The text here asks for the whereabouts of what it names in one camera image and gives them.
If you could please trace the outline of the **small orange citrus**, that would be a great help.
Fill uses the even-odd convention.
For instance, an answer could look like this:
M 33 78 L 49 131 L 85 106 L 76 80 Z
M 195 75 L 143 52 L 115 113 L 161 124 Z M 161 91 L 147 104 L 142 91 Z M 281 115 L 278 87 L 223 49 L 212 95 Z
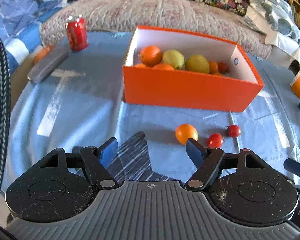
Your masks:
M 198 140 L 199 136 L 197 130 L 192 125 L 182 124 L 175 130 L 175 137 L 182 145 L 186 145 L 189 138 Z

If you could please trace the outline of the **small orange tangerine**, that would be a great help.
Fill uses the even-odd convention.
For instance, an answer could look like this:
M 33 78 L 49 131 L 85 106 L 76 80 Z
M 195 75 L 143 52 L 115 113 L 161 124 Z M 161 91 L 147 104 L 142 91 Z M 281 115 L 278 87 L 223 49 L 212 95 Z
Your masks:
M 209 69 L 210 69 L 209 73 L 210 74 L 218 73 L 218 64 L 217 64 L 217 62 L 209 61 L 208 63 L 209 63 Z

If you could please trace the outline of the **yellow-green pear with stem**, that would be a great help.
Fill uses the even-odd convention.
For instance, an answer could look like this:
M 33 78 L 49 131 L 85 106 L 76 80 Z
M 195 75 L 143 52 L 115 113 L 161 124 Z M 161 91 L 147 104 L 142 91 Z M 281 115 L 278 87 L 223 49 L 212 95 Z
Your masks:
M 202 55 L 191 55 L 185 62 L 185 69 L 191 72 L 209 74 L 208 60 Z

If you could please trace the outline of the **small mandarin orange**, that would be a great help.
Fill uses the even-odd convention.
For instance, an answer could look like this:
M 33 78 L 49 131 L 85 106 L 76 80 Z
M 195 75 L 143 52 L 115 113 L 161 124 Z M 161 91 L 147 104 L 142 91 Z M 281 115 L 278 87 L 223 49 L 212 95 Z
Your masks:
M 174 70 L 174 67 L 170 66 L 169 64 L 166 63 L 160 63 L 157 64 L 153 67 L 153 69 L 158 69 L 158 70 Z

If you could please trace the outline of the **yellow pear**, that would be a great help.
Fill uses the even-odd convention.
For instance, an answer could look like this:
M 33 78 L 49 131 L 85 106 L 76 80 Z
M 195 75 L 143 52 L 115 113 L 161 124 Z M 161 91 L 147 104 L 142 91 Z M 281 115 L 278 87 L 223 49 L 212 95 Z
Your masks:
M 174 69 L 182 69 L 185 63 L 185 57 L 177 50 L 167 50 L 162 55 L 162 62 L 169 64 Z

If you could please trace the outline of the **large orange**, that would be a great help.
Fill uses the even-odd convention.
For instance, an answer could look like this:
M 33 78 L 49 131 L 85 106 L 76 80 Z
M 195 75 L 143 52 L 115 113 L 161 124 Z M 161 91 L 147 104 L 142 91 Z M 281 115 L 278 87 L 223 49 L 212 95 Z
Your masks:
M 146 46 L 139 53 L 140 61 L 148 67 L 154 67 L 162 61 L 162 52 L 157 46 Z

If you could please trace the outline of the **red plum tomato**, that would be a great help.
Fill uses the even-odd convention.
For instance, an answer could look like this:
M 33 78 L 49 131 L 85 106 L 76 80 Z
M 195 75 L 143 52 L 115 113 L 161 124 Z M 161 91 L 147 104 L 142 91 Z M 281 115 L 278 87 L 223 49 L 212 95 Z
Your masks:
M 218 72 L 221 73 L 222 75 L 229 72 L 229 66 L 226 63 L 219 62 L 217 63 L 217 65 L 218 65 Z

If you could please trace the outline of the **small kumquat orange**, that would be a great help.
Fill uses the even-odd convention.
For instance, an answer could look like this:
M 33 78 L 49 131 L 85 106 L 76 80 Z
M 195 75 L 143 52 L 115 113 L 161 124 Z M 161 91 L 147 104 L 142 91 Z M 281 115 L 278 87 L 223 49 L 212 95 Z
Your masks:
M 147 68 L 147 66 L 143 63 L 138 63 L 138 64 L 135 64 L 134 67 L 138 67 L 138 68 Z

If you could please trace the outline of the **red cherry tomato small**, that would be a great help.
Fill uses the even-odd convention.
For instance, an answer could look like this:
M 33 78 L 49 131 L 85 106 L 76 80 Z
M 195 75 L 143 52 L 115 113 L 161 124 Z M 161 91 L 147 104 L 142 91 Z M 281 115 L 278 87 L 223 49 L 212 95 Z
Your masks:
M 221 148 L 224 142 L 224 137 L 220 133 L 215 133 L 207 138 L 206 144 L 208 148 Z

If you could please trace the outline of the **light blue tablecloth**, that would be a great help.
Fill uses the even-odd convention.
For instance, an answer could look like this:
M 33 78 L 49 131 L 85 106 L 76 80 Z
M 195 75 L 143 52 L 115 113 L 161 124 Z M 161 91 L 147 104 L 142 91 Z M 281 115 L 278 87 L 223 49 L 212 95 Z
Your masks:
M 290 89 L 290 70 L 251 56 L 264 88 L 242 113 L 131 105 L 123 100 L 122 84 L 130 38 L 90 33 L 88 48 L 71 53 L 43 82 L 26 85 L 11 114 L 2 190 L 55 148 L 77 152 L 111 137 L 121 144 L 139 131 L 148 149 L 129 157 L 121 172 L 141 180 L 186 181 L 196 168 L 175 138 L 181 124 L 194 126 L 201 144 L 236 124 L 242 134 L 225 138 L 225 152 L 249 148 L 281 173 L 287 158 L 300 162 L 299 99 Z

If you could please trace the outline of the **grey glasses case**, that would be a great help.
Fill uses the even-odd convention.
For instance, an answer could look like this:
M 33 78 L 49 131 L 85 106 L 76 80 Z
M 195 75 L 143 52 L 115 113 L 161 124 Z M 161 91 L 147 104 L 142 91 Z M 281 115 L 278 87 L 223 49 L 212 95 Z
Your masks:
M 52 50 L 31 68 L 27 75 L 28 80 L 33 84 L 40 83 L 68 57 L 68 54 L 63 48 Z

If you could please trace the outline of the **red soda can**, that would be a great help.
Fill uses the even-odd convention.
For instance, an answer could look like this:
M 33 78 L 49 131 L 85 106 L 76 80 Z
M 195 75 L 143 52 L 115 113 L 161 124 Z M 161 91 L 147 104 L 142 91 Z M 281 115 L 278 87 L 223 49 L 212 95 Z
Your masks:
M 81 51 L 88 46 L 85 20 L 82 15 L 69 16 L 65 23 L 66 35 L 72 51 Z

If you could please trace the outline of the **beige quilted sofa cover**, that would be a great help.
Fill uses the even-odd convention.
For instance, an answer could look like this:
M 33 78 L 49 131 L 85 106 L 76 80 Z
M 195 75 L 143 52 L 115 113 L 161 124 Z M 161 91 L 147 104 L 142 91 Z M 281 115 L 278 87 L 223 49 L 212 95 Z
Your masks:
M 88 31 L 132 32 L 137 25 L 146 25 L 224 38 L 263 59 L 272 50 L 265 36 L 245 25 L 243 17 L 188 0 L 78 0 L 41 25 L 44 46 L 56 44 L 64 37 L 65 23 L 71 15 L 82 15 Z

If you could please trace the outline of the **blue white striped cloth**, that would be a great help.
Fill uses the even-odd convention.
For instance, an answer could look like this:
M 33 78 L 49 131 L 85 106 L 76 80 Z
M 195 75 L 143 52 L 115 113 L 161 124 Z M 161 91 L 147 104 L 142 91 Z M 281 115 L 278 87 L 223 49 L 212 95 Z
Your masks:
M 61 10 L 63 0 L 0 0 L 0 38 L 10 72 L 42 44 L 39 29 Z

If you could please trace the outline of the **white cushion blue leaves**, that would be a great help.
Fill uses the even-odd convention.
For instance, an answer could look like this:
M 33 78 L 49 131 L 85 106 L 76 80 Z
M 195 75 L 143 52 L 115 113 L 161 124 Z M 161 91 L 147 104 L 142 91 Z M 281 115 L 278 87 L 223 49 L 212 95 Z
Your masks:
M 300 30 L 290 5 L 284 0 L 250 0 L 244 22 L 265 35 L 271 46 L 267 60 L 285 68 L 300 62 Z

